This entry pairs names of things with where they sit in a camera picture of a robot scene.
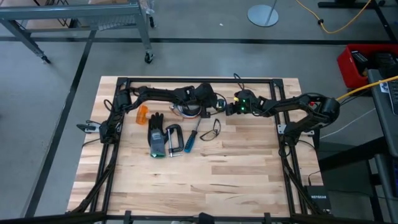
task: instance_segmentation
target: screwdriver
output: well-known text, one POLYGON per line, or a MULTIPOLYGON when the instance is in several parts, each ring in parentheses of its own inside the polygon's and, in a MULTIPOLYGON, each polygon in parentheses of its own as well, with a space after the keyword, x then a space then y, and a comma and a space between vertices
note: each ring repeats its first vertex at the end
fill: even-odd
POLYGON ((195 128, 195 130, 192 130, 192 133, 189 136, 187 143, 185 144, 184 152, 191 152, 193 143, 195 142, 195 138, 198 134, 198 127, 199 127, 200 121, 201 121, 201 118, 199 118, 199 121, 198 121, 198 124, 197 124, 197 127, 195 128))

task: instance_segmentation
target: orange object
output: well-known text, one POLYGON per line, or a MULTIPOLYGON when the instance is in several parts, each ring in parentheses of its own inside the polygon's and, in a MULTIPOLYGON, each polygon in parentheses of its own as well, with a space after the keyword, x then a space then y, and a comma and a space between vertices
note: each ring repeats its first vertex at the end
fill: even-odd
POLYGON ((145 124, 147 122, 147 113, 148 107, 145 105, 141 105, 137 112, 136 123, 141 125, 145 124))

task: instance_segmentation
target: wooden table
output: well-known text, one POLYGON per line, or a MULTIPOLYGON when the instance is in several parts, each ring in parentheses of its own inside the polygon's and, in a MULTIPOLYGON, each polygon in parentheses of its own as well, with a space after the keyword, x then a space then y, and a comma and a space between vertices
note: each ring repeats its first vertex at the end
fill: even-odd
MULTIPOLYGON (((91 120, 102 122, 108 118, 109 111, 103 100, 112 101, 116 80, 117 77, 101 79, 91 120)), ((134 84, 142 85, 171 90, 199 83, 134 84)), ((240 90, 235 83, 211 85, 228 102, 233 102, 233 94, 240 90)), ((284 85, 287 98, 301 94, 298 79, 286 78, 284 85)), ((269 85, 245 86, 257 96, 271 98, 269 85)), ((164 127, 181 125, 185 141, 197 123, 197 119, 183 119, 173 114, 170 103, 147 101, 144 104, 150 110, 148 117, 155 112, 165 115, 164 127)), ((215 118, 221 121, 221 134, 216 139, 205 142, 197 137, 190 154, 153 159, 149 156, 147 124, 136 124, 136 114, 137 110, 131 111, 124 119, 108 214, 124 215, 125 210, 131 210, 134 215, 192 216, 205 212, 213 216, 262 217, 264 212, 269 212, 272 217, 290 216, 274 118, 251 114, 226 117, 221 113, 202 119, 198 136, 212 128, 215 118)), ((289 115, 296 121, 305 113, 293 111, 289 115)), ((87 134, 85 141, 96 138, 97 134, 87 134)), ((301 139, 312 143, 309 137, 301 139)), ((302 142, 296 149, 302 180, 307 184, 308 175, 319 170, 317 155, 311 146, 302 142)), ((75 208, 94 186, 101 151, 99 141, 83 148, 68 210, 75 208)), ((319 173, 312 175, 311 181, 314 185, 322 184, 319 173)), ((297 191, 292 186, 295 208, 300 211, 297 191)), ((101 208, 103 192, 99 195, 97 210, 101 208)))

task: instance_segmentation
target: concrete floor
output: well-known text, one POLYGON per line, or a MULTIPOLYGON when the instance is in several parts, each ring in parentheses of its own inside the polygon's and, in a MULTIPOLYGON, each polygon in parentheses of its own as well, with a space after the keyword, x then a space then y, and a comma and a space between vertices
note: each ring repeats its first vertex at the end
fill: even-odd
MULTIPOLYGON (((336 35, 326 35, 316 19, 295 1, 278 1, 280 21, 273 27, 252 25, 247 10, 271 0, 169 0, 156 1, 158 27, 151 37, 232 38, 232 39, 314 39, 314 40, 387 40, 374 11, 365 11, 352 26, 336 35)), ((318 9, 317 1, 302 1, 322 15, 330 30, 341 27, 357 10, 318 9)), ((394 31, 398 26, 394 1, 382 10, 394 31)), ((87 32, 40 33, 34 36, 86 37, 87 32)), ((0 27, 0 36, 10 36, 0 27)), ((136 30, 107 30, 97 37, 136 37, 136 30)), ((39 43, 52 65, 43 65, 19 42, 0 42, 0 219, 20 217, 25 210, 33 184, 38 177, 55 124, 75 75, 84 43, 39 43)), ((76 128, 90 117, 101 76, 214 76, 295 77, 303 92, 340 96, 346 92, 336 58, 344 46, 325 45, 252 45, 252 44, 152 44, 156 58, 147 65, 141 44, 94 43, 69 114, 52 170, 39 203, 37 215, 63 213, 66 209, 84 133, 76 128)), ((342 107, 334 124, 322 130, 332 133, 374 108, 372 99, 358 98, 342 107)), ((381 136, 376 113, 325 138, 328 142, 358 145, 381 136)), ((340 169, 324 174, 333 177, 358 169, 340 169)), ((344 180, 343 185, 358 181, 344 180)), ((339 217, 372 219, 369 200, 361 194, 330 192, 333 213, 339 217), (358 207, 364 202, 369 206, 358 207)))

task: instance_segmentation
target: red toolbox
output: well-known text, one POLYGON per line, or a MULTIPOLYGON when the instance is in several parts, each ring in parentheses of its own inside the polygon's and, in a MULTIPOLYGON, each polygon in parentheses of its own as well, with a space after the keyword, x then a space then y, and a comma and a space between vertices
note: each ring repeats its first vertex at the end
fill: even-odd
POLYGON ((398 55, 397 44, 349 44, 337 58, 343 80, 348 88, 359 88, 368 84, 368 78, 359 74, 351 52, 357 50, 368 59, 373 52, 392 52, 398 55))

